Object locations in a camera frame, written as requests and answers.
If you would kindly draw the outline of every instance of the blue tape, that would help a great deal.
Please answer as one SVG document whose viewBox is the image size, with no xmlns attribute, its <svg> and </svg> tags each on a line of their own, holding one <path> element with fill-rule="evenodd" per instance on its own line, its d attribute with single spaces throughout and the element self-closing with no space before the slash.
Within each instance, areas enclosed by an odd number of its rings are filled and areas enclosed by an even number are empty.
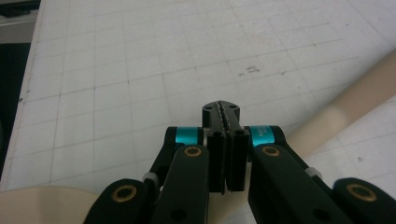
<svg viewBox="0 0 396 224">
<path fill-rule="evenodd" d="M 198 145 L 198 128 L 197 127 L 177 127 L 176 143 L 184 145 Z"/>
<path fill-rule="evenodd" d="M 249 126 L 249 128 L 253 147 L 275 142 L 274 133 L 270 126 Z"/>
</svg>

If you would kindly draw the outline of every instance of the white table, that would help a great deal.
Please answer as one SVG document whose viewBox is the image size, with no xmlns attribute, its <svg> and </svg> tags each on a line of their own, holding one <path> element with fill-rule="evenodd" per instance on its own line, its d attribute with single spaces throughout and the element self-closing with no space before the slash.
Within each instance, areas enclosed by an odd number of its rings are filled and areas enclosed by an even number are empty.
<svg viewBox="0 0 396 224">
<path fill-rule="evenodd" d="M 289 133 L 395 49 L 395 28 L 392 0 L 42 0 L 1 190 L 141 179 L 166 128 L 201 126 L 216 100 Z M 396 197 L 395 100 L 305 161 Z M 225 223 L 254 222 L 245 207 Z"/>
</svg>

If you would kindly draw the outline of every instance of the white tabletop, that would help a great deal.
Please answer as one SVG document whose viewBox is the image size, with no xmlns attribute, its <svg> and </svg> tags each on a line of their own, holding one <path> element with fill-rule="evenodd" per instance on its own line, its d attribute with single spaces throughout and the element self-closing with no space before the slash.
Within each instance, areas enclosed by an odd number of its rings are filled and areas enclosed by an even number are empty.
<svg viewBox="0 0 396 224">
<path fill-rule="evenodd" d="M 216 100 L 289 133 L 395 47 L 393 0 L 42 0 L 1 190 L 141 179 Z M 396 197 L 395 115 L 393 97 L 304 159 Z"/>
</svg>

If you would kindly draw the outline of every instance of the beige tube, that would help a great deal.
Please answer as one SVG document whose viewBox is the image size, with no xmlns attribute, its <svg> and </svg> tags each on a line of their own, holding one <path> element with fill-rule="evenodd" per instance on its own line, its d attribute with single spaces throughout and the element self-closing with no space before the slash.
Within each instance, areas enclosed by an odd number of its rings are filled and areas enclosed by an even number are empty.
<svg viewBox="0 0 396 224">
<path fill-rule="evenodd" d="M 395 94 L 396 50 L 289 134 L 287 141 L 299 156 L 306 156 Z"/>
</svg>

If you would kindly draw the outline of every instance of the brass screw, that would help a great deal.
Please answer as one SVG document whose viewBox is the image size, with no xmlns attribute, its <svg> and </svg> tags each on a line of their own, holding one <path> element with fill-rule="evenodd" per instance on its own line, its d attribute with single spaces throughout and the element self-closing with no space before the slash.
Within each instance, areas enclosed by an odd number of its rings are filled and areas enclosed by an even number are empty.
<svg viewBox="0 0 396 224">
<path fill-rule="evenodd" d="M 131 200 L 137 193 L 137 189 L 133 185 L 122 185 L 114 190 L 112 199 L 116 203 L 125 203 Z"/>
<path fill-rule="evenodd" d="M 184 149 L 184 154 L 188 157 L 198 157 L 202 153 L 202 150 L 198 147 L 188 147 Z"/>
<path fill-rule="evenodd" d="M 263 147 L 262 152 L 268 156 L 279 156 L 280 151 L 276 147 Z"/>
<path fill-rule="evenodd" d="M 373 202 L 376 200 L 376 194 L 367 187 L 360 184 L 348 184 L 346 185 L 347 191 L 352 194 L 355 198 L 362 201 Z"/>
</svg>

